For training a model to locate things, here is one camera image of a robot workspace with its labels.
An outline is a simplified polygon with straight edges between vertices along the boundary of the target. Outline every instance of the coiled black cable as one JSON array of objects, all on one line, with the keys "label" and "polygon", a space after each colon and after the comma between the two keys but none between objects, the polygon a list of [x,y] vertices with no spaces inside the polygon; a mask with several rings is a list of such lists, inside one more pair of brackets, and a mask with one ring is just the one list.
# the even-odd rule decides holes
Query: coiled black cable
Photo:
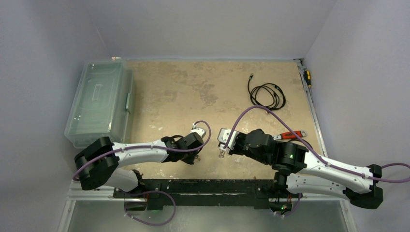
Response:
[{"label": "coiled black cable", "polygon": [[[283,94],[283,91],[279,86],[277,86],[273,83],[266,83],[266,84],[263,84],[261,86],[254,87],[251,91],[250,88],[249,88],[249,84],[250,84],[250,81],[252,80],[252,78],[253,78],[253,73],[249,76],[249,81],[248,81],[249,98],[250,98],[250,101],[252,102],[253,105],[264,106],[264,107],[266,107],[266,108],[268,108],[269,110],[272,110],[272,111],[281,109],[285,106],[285,103],[286,103],[285,94]],[[273,100],[272,104],[262,105],[258,100],[256,100],[256,96],[258,95],[259,90],[261,90],[262,88],[265,89],[270,94],[270,96],[272,96],[272,100]],[[281,102],[280,96],[276,93],[276,91],[279,92],[279,94],[282,96],[282,99],[283,99],[282,100],[282,105],[280,105],[280,106],[279,106],[279,103]]]}]

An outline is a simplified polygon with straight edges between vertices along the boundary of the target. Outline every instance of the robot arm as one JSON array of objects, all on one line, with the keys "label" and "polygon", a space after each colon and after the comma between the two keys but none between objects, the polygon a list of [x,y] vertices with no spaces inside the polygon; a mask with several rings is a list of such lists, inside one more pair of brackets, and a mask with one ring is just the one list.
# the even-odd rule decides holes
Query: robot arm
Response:
[{"label": "robot arm", "polygon": [[[226,144],[231,133],[231,140]],[[244,155],[278,171],[275,173],[274,184],[271,189],[265,189],[267,191],[283,195],[300,192],[332,195],[349,199],[353,205],[368,209],[377,208],[383,201],[382,189],[376,186],[376,181],[329,167],[304,146],[277,142],[261,129],[244,134],[222,128],[218,141],[221,153]],[[329,158],[323,159],[327,163],[367,176],[381,177],[381,167],[375,164],[359,167]]]},{"label": "robot arm", "polygon": [[163,137],[151,143],[112,143],[109,137],[102,137],[74,158],[79,170],[101,154],[112,153],[92,162],[78,173],[81,188],[91,190],[106,185],[123,191],[131,191],[143,185],[141,175],[136,170],[126,171],[121,167],[143,162],[164,163],[179,160],[187,164],[194,164],[195,157],[201,149],[190,152],[176,152],[175,150],[198,148],[204,144],[202,139],[205,135],[205,129],[193,126],[185,137],[179,135]]}]

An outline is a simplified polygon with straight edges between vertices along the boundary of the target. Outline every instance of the beige table surface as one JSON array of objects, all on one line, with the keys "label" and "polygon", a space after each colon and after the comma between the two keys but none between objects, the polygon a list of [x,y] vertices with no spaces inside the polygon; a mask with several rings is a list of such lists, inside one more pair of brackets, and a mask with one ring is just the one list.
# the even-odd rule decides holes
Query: beige table surface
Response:
[{"label": "beige table surface", "polygon": [[[286,105],[275,111],[293,130],[308,132],[306,140],[320,151],[315,126],[299,71],[294,62],[233,61],[131,61],[137,86],[132,124],[133,143],[151,142],[164,136],[187,135],[193,122],[207,121],[212,129],[208,145],[194,165],[181,161],[142,163],[125,169],[137,169],[144,178],[170,179],[271,179],[270,166],[248,157],[225,155],[219,158],[217,135],[220,128],[231,128],[238,116],[252,106],[247,91],[248,78],[254,73],[251,88],[264,83],[280,86]],[[258,100],[271,102],[267,93]],[[236,130],[250,132],[261,128],[276,135],[286,129],[271,115],[253,109],[239,122]]]}]

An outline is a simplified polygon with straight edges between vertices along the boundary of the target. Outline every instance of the plastic box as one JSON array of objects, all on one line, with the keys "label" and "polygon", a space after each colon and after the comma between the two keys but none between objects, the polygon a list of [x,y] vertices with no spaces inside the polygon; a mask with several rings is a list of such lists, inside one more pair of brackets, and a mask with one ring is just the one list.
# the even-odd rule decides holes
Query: plastic box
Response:
[{"label": "plastic box", "polygon": [[124,142],[132,126],[135,83],[121,60],[87,62],[78,84],[64,135],[76,148],[102,136]]}]

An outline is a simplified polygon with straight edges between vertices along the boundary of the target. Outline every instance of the gray wall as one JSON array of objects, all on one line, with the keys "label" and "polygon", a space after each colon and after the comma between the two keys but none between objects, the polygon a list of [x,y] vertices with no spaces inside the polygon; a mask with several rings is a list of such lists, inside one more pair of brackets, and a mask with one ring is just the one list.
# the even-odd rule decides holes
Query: gray wall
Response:
[{"label": "gray wall", "polygon": [[107,57],[82,1],[0,1],[1,231],[57,229],[77,152],[63,133],[82,65]]},{"label": "gray wall", "polygon": [[302,58],[336,0],[86,0],[112,56]]},{"label": "gray wall", "polygon": [[[408,0],[337,1],[306,56],[329,157],[410,163],[409,38]],[[398,179],[409,171],[392,167],[383,174]],[[410,184],[379,185],[385,197],[379,209],[353,208],[359,231],[409,231]]]}]

